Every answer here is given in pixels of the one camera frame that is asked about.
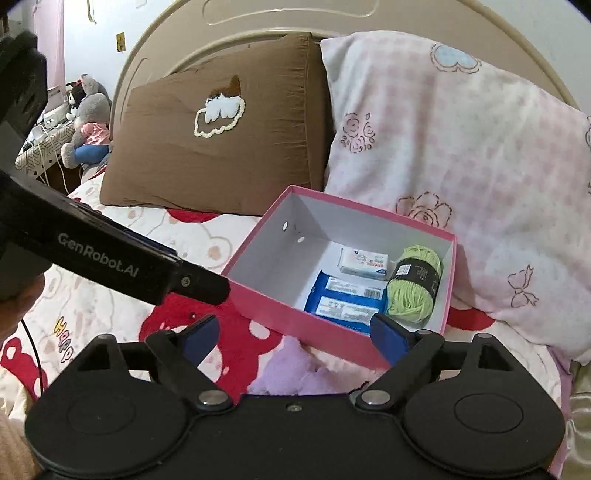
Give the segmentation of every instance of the beige headboard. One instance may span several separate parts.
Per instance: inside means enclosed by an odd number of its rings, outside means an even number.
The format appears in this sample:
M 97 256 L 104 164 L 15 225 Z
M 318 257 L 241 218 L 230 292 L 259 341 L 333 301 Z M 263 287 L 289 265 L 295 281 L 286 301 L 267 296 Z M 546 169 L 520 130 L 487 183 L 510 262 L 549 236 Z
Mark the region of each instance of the beige headboard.
M 113 96 L 113 137 L 134 87 L 205 57 L 293 31 L 326 38 L 368 30 L 398 30 L 437 40 L 525 77 L 576 107 L 541 54 L 476 0 L 178 0 L 129 54 Z

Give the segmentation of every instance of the barcode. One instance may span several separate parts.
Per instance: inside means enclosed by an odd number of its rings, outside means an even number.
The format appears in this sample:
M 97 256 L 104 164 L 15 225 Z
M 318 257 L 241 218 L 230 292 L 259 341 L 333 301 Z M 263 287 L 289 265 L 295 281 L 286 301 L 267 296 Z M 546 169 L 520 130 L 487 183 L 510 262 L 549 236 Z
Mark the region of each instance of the barcode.
M 371 288 L 367 288 L 363 293 L 363 296 L 369 299 L 379 300 L 382 298 L 382 293 L 378 290 L 372 290 Z

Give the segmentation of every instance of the white cable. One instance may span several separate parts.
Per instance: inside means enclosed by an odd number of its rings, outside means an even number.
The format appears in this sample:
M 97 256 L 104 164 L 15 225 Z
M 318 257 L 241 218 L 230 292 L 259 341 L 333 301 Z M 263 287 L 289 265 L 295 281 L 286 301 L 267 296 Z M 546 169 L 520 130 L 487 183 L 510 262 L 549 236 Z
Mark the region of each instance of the white cable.
M 49 141 L 51 142 L 51 147 L 53 148 L 53 153 L 54 153 L 54 154 L 55 154 L 55 156 L 56 156 L 56 162 L 57 162 L 57 165 L 60 167 L 60 170 L 61 170 L 61 179 L 62 179 L 62 180 L 63 180 L 63 182 L 64 182 L 64 190 L 66 191 L 66 194 L 67 194 L 67 195 L 69 195 L 69 194 L 70 194 L 70 191 L 68 190 L 68 187 L 67 187 L 67 185 L 66 185 L 66 174 L 64 173 L 64 169 L 63 169 L 63 167 L 61 166 L 60 159 L 57 157 L 57 150 L 56 150 L 56 146 L 54 145 L 54 143 L 53 143 L 53 140 L 52 140 L 52 139 L 51 139 L 51 137 L 49 136 L 49 133 L 47 133 L 47 130 L 45 130 L 45 122 L 42 122 L 42 123 L 40 123 L 40 124 L 39 124 L 39 126 L 40 126 L 40 127 L 41 127 L 41 129 L 42 129 L 42 130 L 45 132 L 45 134 L 47 135 L 47 138 L 49 138 Z
M 45 157 L 43 156 L 43 152 L 41 150 L 41 146 L 39 145 L 39 143 L 36 142 L 35 145 L 37 146 L 37 150 L 39 150 L 39 155 L 41 156 L 41 166 L 43 167 L 43 173 L 45 174 L 46 185 L 48 187 L 50 187 L 50 185 L 49 185 L 49 177 L 47 177 L 47 170 L 45 169 Z

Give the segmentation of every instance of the pink box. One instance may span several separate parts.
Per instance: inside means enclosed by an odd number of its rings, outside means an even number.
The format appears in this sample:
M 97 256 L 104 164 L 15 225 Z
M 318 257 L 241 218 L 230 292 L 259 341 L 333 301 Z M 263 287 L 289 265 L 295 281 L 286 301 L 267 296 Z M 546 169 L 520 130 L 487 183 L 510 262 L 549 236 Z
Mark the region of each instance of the pink box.
M 222 274 L 230 280 L 230 298 L 245 317 L 358 365 L 388 368 L 368 335 L 302 310 L 320 270 L 368 286 L 380 283 L 340 273 L 337 262 L 342 246 L 388 254 L 393 269 L 404 248 L 416 244 L 437 252 L 443 274 L 428 321 L 401 323 L 408 330 L 443 332 L 452 295 L 456 237 L 408 217 L 326 193 L 288 187 Z

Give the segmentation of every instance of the bow print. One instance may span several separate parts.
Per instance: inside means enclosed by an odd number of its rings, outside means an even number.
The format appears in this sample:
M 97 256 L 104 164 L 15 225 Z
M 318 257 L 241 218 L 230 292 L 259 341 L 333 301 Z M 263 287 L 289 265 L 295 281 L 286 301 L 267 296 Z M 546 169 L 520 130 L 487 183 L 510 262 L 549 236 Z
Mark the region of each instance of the bow print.
M 511 299 L 511 307 L 517 309 L 519 307 L 525 307 L 528 303 L 535 307 L 539 298 L 532 292 L 525 291 L 525 289 L 530 286 L 530 280 L 533 273 L 534 269 L 527 265 L 525 270 L 519 270 L 517 273 L 512 273 L 507 277 L 507 282 L 509 282 L 511 288 L 515 290 L 515 295 L 513 295 L 513 298 Z

